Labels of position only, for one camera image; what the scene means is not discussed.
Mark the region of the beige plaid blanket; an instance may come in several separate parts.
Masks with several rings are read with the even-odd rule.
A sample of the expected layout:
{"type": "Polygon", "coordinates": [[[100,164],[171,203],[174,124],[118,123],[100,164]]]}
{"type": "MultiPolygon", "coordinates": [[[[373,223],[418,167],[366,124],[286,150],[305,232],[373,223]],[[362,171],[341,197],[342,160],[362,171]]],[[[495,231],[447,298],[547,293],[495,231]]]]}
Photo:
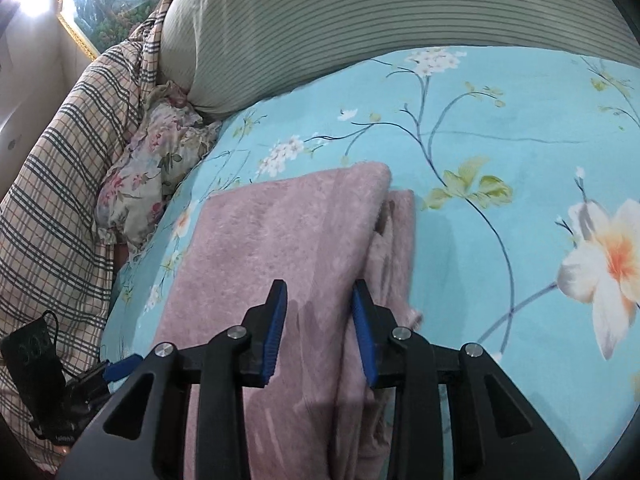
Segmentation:
{"type": "Polygon", "coordinates": [[[114,280],[114,250],[94,235],[96,198],[156,86],[171,3],[85,69],[1,201],[1,333],[53,311],[74,373],[98,360],[114,280]]]}

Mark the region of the turquoise floral bed sheet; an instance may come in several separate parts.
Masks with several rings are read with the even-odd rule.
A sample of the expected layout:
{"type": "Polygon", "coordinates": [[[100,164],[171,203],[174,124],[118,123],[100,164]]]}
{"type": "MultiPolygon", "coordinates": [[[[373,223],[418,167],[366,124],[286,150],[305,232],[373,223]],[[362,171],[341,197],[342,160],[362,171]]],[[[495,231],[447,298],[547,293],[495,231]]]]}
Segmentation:
{"type": "Polygon", "coordinates": [[[426,338],[479,342],[593,474],[639,404],[639,71],[603,58],[397,51],[234,114],[117,289],[102,356],[149,350],[210,196],[358,162],[416,198],[426,338]]]}

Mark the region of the green striped pillow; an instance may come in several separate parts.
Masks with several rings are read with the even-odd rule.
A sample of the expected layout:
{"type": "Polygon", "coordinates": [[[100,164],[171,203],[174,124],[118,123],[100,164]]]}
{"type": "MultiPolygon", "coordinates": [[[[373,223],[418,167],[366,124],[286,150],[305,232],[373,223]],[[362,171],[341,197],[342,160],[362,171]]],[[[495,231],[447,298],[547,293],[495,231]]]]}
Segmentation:
{"type": "Polygon", "coordinates": [[[160,73],[224,116],[367,58],[446,46],[639,61],[618,0],[172,0],[160,73]]]}

